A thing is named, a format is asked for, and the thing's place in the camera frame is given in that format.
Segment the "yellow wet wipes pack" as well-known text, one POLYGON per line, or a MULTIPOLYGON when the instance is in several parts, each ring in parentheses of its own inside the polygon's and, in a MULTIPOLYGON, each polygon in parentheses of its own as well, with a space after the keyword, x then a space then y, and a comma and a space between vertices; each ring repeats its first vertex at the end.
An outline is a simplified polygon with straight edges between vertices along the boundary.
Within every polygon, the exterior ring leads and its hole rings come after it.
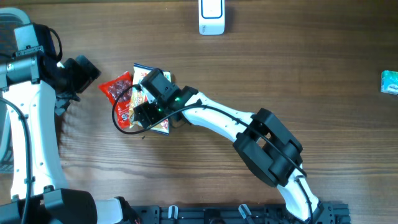
MULTIPOLYGON (((134 64, 134 74, 132 77, 132 84, 139 84, 142 79, 151 71, 153 67, 148 67, 146 65, 141 65, 138 63, 134 64)), ((135 88, 132 89, 131 100, 129 104, 129 127, 133 128, 135 126, 142 127, 142 124, 139 121, 135 121, 135 113, 134 108, 145 103, 147 101, 147 95, 143 91, 138 91, 135 88)), ((160 124, 152 128, 153 131, 161 134, 169 134, 169 121, 166 119, 162 121, 160 124)))

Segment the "green tissue pack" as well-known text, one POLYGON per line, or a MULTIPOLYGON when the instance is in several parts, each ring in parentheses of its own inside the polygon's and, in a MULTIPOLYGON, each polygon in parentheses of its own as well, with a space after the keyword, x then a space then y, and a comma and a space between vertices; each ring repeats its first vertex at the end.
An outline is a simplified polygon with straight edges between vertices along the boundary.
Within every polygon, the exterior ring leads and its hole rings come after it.
POLYGON ((385 70, 381 73, 381 93, 398 95, 398 72, 385 70))

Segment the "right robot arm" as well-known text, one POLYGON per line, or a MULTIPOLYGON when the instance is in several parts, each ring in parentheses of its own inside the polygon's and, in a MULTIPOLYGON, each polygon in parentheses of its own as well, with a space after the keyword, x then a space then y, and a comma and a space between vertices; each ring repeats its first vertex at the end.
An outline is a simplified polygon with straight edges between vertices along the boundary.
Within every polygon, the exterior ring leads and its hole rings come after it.
POLYGON ((179 88, 155 68, 133 86, 147 101, 134 111, 144 129, 176 116, 229 139, 248 169, 278 189, 287 211, 305 223, 319 222, 326 212, 307 184, 302 145, 269 110, 234 110, 209 99, 190 86, 179 88))

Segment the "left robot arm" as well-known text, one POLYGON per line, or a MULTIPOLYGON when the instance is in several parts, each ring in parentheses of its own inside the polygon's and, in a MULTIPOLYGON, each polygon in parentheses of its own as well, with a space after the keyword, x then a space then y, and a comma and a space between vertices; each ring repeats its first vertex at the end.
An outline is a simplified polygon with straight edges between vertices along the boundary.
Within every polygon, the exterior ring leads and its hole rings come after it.
POLYGON ((18 50, 1 63, 1 101, 7 105, 14 156, 12 202, 2 223, 140 223, 122 197, 95 200, 69 188, 58 154, 55 116, 100 75, 84 56, 63 67, 62 45, 51 28, 30 23, 15 29, 18 50))

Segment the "white barcode scanner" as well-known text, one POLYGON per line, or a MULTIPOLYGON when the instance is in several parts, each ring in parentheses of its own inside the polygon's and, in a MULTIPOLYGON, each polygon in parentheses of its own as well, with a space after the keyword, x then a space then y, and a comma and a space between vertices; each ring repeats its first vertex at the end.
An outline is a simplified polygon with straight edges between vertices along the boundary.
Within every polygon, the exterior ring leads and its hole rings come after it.
POLYGON ((198 25, 201 35, 221 35, 225 28, 224 0, 198 0, 198 25))

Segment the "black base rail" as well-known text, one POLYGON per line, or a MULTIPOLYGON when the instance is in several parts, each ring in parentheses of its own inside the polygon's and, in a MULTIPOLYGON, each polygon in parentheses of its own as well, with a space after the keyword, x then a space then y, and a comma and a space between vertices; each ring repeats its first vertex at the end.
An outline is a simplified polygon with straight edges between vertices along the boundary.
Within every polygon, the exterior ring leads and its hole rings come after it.
POLYGON ((169 207, 140 206, 122 208, 122 219, 116 223, 143 224, 281 224, 321 223, 350 224, 347 204, 321 203, 320 211, 313 213, 312 221, 301 221, 291 215, 283 204, 239 207, 169 207))

